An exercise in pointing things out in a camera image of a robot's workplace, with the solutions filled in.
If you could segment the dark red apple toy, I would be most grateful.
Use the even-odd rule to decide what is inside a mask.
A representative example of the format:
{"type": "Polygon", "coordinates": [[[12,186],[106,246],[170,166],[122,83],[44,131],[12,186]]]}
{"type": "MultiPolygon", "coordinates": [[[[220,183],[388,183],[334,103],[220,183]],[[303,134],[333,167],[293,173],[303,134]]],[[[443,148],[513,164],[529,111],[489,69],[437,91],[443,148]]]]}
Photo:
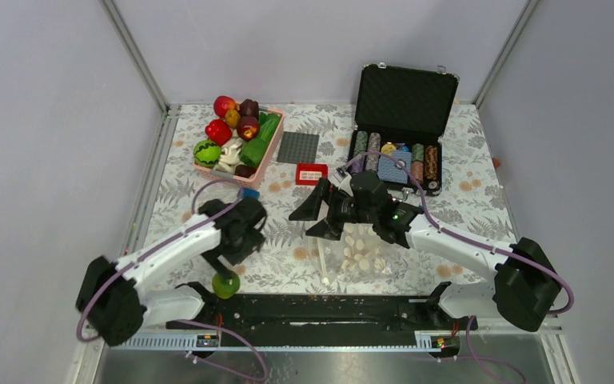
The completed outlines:
{"type": "Polygon", "coordinates": [[[237,124],[237,135],[246,142],[257,137],[260,132],[259,121],[254,116],[242,116],[237,124]]]}

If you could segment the green watermelon toy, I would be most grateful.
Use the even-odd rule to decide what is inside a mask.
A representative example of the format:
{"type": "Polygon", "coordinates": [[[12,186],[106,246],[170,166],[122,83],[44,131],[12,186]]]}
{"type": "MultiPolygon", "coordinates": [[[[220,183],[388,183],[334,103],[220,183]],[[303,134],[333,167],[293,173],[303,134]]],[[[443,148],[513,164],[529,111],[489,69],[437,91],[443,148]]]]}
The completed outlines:
{"type": "Polygon", "coordinates": [[[194,163],[212,169],[221,157],[221,147],[210,139],[198,142],[193,148],[194,163]]]}

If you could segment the red bell pepper toy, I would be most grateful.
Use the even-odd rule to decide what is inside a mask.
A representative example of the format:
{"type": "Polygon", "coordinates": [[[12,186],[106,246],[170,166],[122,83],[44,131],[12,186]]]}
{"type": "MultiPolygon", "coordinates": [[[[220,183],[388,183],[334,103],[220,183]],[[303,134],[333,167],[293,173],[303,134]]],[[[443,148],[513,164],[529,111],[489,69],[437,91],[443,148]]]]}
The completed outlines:
{"type": "Polygon", "coordinates": [[[218,146],[224,146],[233,137],[232,130],[220,118],[211,121],[205,127],[205,134],[218,146]]]}

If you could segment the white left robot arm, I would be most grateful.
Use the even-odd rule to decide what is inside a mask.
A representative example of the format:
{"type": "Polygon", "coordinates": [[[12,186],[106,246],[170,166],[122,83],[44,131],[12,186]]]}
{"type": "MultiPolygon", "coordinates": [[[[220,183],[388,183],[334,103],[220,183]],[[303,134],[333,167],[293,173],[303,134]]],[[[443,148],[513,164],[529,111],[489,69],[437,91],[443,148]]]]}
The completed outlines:
{"type": "Polygon", "coordinates": [[[95,258],[87,267],[75,303],[81,318],[77,338],[88,341],[83,326],[91,325],[109,346],[118,346],[147,326],[188,320],[198,329],[213,324],[216,308],[193,283],[159,290],[179,266],[200,256],[216,274],[213,292],[227,299],[236,294],[240,279],[227,268],[259,251],[267,213],[256,198],[225,203],[205,202],[184,224],[163,239],[115,261],[95,258]]]}

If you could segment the dark purple plum toy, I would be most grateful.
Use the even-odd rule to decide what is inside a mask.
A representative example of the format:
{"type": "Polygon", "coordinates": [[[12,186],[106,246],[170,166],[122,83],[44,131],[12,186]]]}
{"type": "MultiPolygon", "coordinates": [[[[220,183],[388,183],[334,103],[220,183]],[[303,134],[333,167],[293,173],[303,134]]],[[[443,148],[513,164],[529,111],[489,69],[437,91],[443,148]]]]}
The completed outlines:
{"type": "Polygon", "coordinates": [[[257,120],[259,119],[260,106],[258,101],[247,98],[239,104],[237,110],[242,117],[251,116],[257,120]]]}

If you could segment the yellow lemon toy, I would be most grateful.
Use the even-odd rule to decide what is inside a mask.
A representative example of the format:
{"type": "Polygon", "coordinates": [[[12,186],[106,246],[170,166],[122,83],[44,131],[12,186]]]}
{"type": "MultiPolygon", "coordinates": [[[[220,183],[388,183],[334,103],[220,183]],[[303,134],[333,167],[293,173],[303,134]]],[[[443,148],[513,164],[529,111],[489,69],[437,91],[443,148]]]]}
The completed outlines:
{"type": "Polygon", "coordinates": [[[231,130],[236,130],[237,129],[237,125],[238,125],[238,123],[241,120],[241,115],[234,108],[228,109],[225,112],[224,120],[225,120],[225,123],[228,125],[228,127],[231,130]]]}

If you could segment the clear zip top bag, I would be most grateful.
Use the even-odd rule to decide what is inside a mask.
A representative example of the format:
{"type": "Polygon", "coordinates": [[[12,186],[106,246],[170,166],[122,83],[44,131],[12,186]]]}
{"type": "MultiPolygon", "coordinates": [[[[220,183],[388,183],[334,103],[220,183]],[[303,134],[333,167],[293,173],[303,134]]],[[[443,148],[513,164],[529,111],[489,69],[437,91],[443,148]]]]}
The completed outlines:
{"type": "Polygon", "coordinates": [[[370,224],[346,224],[339,240],[308,237],[307,250],[321,282],[359,282],[390,275],[391,264],[370,224]]]}

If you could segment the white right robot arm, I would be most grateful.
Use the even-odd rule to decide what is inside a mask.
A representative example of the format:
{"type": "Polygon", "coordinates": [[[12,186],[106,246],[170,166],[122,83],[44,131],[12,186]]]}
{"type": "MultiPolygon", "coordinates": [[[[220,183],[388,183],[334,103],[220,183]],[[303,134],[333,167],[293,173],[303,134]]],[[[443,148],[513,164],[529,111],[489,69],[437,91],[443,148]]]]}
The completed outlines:
{"type": "Polygon", "coordinates": [[[426,317],[439,330],[458,318],[499,316],[536,332],[562,290],[560,276],[537,242],[521,238],[508,244],[437,222],[423,207],[395,199],[368,171],[336,182],[320,178],[289,220],[311,222],[306,235],[330,241],[340,240],[348,224],[369,224],[389,244],[428,251],[477,273],[482,283],[447,283],[432,292],[426,317]]]}

